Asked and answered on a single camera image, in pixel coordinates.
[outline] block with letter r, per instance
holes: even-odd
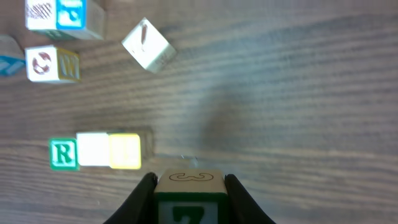
[[[76,139],[49,140],[50,166],[53,170],[79,170]]]

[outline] wooden block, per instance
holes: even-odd
[[[138,134],[109,135],[109,164],[113,169],[140,169],[141,140]]]
[[[49,153],[51,169],[79,170],[76,139],[50,139]]]
[[[25,50],[27,76],[32,82],[75,83],[80,81],[79,55],[53,45]]]
[[[105,12],[92,0],[26,0],[25,21],[55,40],[104,39]]]
[[[219,170],[169,169],[154,197],[156,223],[228,223],[228,194]]]
[[[122,41],[123,46],[146,70],[156,73],[176,54],[175,49],[146,19]]]
[[[78,161],[81,166],[109,166],[107,132],[76,133]]]
[[[10,76],[25,67],[25,55],[8,35],[0,35],[0,76]]]

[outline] block top face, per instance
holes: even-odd
[[[227,194],[222,172],[214,169],[168,169],[155,188],[161,192]]]
[[[78,170],[76,139],[49,140],[50,166],[53,170]]]
[[[127,35],[122,44],[144,68],[147,68],[169,45],[146,18],[143,18]]]
[[[25,24],[28,29],[56,29],[55,0],[25,0]]]
[[[140,169],[140,137],[133,133],[109,135],[109,163],[112,169]]]
[[[25,55],[29,80],[58,80],[57,49],[53,45],[27,48]]]
[[[109,166],[109,136],[106,132],[76,133],[81,166]]]

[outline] red drawing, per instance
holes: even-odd
[[[32,61],[33,70],[39,75],[44,75],[50,71],[51,68],[51,58],[45,52],[38,53],[38,56],[33,58]]]
[[[147,30],[148,30],[148,26],[144,23],[141,24],[142,29],[141,29],[141,50],[144,52],[144,43],[145,40],[147,38]]]

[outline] tilted white block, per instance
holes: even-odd
[[[122,44],[144,69],[153,73],[162,69],[177,53],[146,18],[127,35]]]

